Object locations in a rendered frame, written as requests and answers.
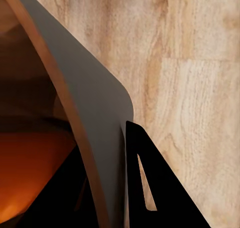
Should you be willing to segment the trash can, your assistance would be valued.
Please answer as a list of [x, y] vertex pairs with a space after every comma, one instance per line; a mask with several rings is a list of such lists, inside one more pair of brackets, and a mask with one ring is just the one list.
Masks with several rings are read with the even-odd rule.
[[127, 121], [126, 88], [37, 0], [0, 0], [0, 133], [71, 135], [86, 170], [74, 210], [88, 178], [99, 228], [126, 228]]

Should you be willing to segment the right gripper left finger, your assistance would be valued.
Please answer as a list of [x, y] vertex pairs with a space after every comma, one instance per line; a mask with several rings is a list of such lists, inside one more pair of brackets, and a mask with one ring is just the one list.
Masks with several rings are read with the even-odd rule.
[[99, 228], [94, 199], [78, 145], [34, 200], [14, 228]]

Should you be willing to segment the can of soda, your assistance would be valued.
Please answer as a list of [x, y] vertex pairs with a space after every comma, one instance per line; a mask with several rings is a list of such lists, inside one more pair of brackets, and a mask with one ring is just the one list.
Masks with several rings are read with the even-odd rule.
[[76, 145], [64, 132], [0, 133], [0, 224], [26, 213]]

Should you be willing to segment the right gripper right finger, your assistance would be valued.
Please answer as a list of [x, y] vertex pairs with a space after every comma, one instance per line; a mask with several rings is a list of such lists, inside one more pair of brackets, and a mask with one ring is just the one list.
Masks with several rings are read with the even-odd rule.
[[[144, 128], [125, 124], [129, 228], [211, 228]], [[157, 208], [146, 208], [138, 154]]]

